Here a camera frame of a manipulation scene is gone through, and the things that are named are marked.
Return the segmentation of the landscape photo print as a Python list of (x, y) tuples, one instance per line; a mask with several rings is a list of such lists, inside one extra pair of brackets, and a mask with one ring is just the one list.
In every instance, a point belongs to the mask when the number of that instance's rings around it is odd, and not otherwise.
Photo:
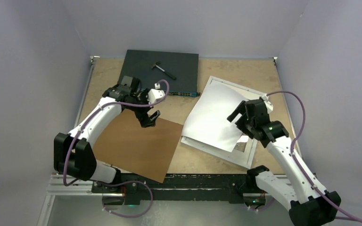
[(232, 152), (242, 135), (227, 117), (242, 100), (258, 99), (263, 92), (235, 90), (223, 82), (207, 85), (186, 121), (181, 135), (221, 150)]

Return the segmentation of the brown cardboard backing board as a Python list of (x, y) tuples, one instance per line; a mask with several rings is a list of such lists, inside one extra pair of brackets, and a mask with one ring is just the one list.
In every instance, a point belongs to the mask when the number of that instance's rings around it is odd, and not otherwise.
[(124, 110), (98, 137), (93, 152), (99, 161), (162, 183), (181, 131), (182, 125), (162, 118), (142, 128), (134, 112)]

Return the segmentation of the white picture frame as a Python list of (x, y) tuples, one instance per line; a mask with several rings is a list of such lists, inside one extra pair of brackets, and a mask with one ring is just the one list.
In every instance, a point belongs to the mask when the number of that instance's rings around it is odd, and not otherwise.
[(241, 101), (259, 99), (265, 93), (214, 76), (189, 113), (181, 132), (181, 142), (246, 169), (251, 168), (256, 141), (243, 135), (227, 117)]

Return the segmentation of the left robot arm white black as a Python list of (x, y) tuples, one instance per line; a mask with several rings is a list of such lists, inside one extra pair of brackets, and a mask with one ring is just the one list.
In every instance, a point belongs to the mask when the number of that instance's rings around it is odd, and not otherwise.
[(93, 147), (98, 137), (125, 109), (133, 111), (141, 127), (153, 127), (160, 111), (148, 112), (161, 103), (169, 94), (169, 83), (159, 80), (152, 89), (141, 89), (140, 79), (125, 76), (116, 85), (109, 87), (88, 116), (68, 133), (58, 133), (54, 138), (53, 168), (63, 175), (63, 184), (68, 175), (75, 180), (98, 181), (111, 193), (122, 186), (121, 171), (98, 161)]

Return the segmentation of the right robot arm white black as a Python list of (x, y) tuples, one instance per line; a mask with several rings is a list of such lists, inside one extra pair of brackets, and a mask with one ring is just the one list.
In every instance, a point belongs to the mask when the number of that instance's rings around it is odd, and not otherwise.
[(250, 191), (266, 191), (288, 211), (295, 226), (322, 226), (336, 219), (341, 198), (329, 192), (294, 151), (292, 139), (280, 121), (271, 121), (266, 102), (260, 98), (241, 101), (227, 117), (249, 138), (259, 141), (284, 170), (290, 185), (261, 165), (247, 171)]

